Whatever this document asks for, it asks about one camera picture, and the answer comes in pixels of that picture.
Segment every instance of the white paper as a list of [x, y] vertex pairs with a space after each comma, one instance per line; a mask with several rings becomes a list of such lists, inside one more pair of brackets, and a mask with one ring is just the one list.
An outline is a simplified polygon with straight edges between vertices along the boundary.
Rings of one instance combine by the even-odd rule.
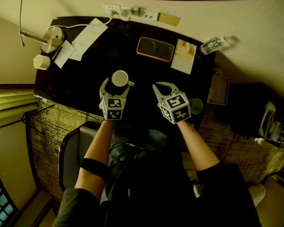
[[190, 75], [196, 49], [197, 47], [194, 44], [178, 39], [174, 59], [170, 67]]
[[107, 28], [99, 19], [95, 18], [74, 39], [72, 45], [83, 55]]
[[78, 50], [75, 50], [75, 51], [71, 54], [70, 59], [73, 59], [73, 60], [76, 60], [76, 61], [81, 61], [82, 56], [83, 56], [83, 55], [82, 55], [81, 52], [79, 52]]
[[61, 46], [61, 49], [58, 51], [58, 55], [54, 59], [54, 62], [58, 65], [58, 67], [62, 68], [67, 59], [71, 56], [71, 54], [75, 51], [75, 47], [71, 45], [67, 40]]

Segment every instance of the black desk surface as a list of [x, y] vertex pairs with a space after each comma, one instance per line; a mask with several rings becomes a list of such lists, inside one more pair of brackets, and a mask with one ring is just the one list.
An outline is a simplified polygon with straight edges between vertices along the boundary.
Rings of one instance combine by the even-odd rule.
[[[95, 17], [60, 17], [52, 25], [72, 26], [89, 24]], [[102, 22], [107, 18], [98, 17]], [[192, 72], [187, 75], [170, 68], [171, 62], [160, 61], [137, 54], [137, 45], [142, 36], [160, 40], [176, 47], [178, 39], [199, 47], [201, 42], [187, 36], [136, 22], [113, 19], [108, 29], [84, 53], [81, 61], [68, 59], [60, 69], [53, 61], [48, 70], [37, 70], [35, 96], [100, 115], [99, 89], [102, 82], [116, 70], [124, 70], [129, 80], [135, 83], [127, 96], [123, 121], [127, 125], [172, 131], [174, 126], [159, 112], [157, 98], [152, 89], [156, 81], [174, 83], [187, 98], [200, 98], [205, 104], [212, 80], [215, 53], [204, 57], [196, 54]], [[84, 27], [62, 29], [71, 43]], [[192, 114], [188, 120], [198, 128], [203, 112]]]

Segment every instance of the black chair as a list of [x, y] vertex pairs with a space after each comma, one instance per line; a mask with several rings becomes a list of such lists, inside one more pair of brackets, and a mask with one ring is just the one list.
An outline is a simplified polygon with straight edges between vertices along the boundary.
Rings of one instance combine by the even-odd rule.
[[75, 187], [80, 165], [97, 131], [96, 122], [86, 121], [64, 137], [60, 146], [58, 163], [62, 191]]

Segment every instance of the electrical outlet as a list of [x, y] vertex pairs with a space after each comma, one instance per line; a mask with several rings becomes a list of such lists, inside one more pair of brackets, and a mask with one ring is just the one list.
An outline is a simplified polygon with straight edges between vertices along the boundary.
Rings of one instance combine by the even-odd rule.
[[102, 7], [106, 13], [109, 13], [110, 10], [120, 12], [120, 5], [103, 4]]
[[152, 12], [145, 9], [140, 10], [140, 17], [144, 19], [148, 19], [151, 21], [157, 21], [158, 20], [159, 13], [158, 12]]
[[146, 20], [151, 20], [151, 21], [158, 21], [158, 16], [159, 16], [158, 12], [142, 9], [139, 8], [139, 6], [134, 6], [131, 8], [128, 6], [103, 4], [102, 7], [106, 13], [109, 13], [110, 10], [120, 13], [121, 9], [129, 9], [132, 12], [132, 16], [144, 18]]

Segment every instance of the lamp base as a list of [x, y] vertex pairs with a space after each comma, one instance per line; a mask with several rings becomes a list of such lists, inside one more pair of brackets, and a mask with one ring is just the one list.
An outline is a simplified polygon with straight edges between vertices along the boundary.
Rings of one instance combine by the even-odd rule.
[[50, 28], [44, 35], [48, 42], [41, 45], [41, 50], [45, 53], [51, 53], [58, 50], [64, 41], [64, 32], [59, 27]]

